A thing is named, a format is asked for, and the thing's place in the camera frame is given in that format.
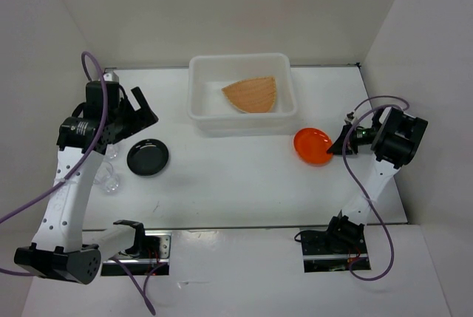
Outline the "orange plastic plate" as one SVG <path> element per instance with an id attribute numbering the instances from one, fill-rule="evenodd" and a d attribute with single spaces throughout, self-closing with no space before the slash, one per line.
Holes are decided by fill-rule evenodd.
<path id="1" fill-rule="evenodd" d="M 300 129 L 293 138 L 293 147 L 299 158 L 313 166 L 329 163 L 333 155 L 327 150 L 333 142 L 322 130 L 315 128 Z"/>

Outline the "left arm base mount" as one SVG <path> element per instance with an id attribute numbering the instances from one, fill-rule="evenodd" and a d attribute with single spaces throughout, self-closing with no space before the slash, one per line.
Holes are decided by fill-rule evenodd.
<path id="1" fill-rule="evenodd" d="M 120 252 L 115 258 L 133 276 L 167 276 L 171 256 L 171 231 L 147 230 L 141 251 L 135 255 Z"/>

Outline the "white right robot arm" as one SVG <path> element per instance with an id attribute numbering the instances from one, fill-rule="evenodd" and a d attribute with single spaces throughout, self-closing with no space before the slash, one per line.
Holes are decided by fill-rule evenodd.
<path id="1" fill-rule="evenodd" d="M 325 247 L 333 253 L 359 241 L 370 214 L 375 211 L 375 203 L 391 178 L 412 161 L 428 126 L 427 120 L 395 107 L 390 107 L 387 116 L 382 118 L 384 110 L 379 106 L 370 112 L 373 117 L 369 128 L 359 125 L 365 116 L 357 118 L 354 112 L 347 114 L 340 136 L 327 150 L 328 154 L 342 156 L 345 165 L 347 156 L 357 154 L 360 146 L 370 146 L 372 151 L 369 171 L 363 181 L 357 179 L 352 170 L 348 171 L 359 192 L 330 220 L 324 234 Z"/>

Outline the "tan woven triangular plate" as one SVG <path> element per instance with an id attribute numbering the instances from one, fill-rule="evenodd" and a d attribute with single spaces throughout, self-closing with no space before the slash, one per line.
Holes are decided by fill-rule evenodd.
<path id="1" fill-rule="evenodd" d="M 268 76 L 237 81 L 223 87 L 222 93 L 241 112 L 268 113 L 276 103 L 276 79 Z"/>

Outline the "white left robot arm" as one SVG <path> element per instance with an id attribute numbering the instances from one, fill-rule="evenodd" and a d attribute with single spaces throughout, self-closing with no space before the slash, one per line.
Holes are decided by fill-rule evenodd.
<path id="1" fill-rule="evenodd" d="M 147 249 L 143 223 L 125 219 L 83 242 L 86 207 L 107 146 L 158 121 L 139 87 L 132 89 L 139 109 L 133 108 L 121 90 L 116 81 L 107 82 L 105 88 L 99 81 L 88 83 L 86 100 L 78 107 L 82 117 L 68 117 L 59 128 L 58 189 L 49 195 L 32 242 L 17 248 L 14 256 L 14 262 L 33 276 L 89 284 L 102 262 L 119 253 L 136 258 Z"/>

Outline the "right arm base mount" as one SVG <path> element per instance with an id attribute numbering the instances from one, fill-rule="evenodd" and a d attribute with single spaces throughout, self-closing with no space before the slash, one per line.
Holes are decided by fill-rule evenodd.
<path id="1" fill-rule="evenodd" d="M 326 231 L 301 229 L 293 239 L 301 247 L 305 273 L 348 271 L 351 263 L 353 270 L 371 269 L 364 236 L 351 245 Z"/>

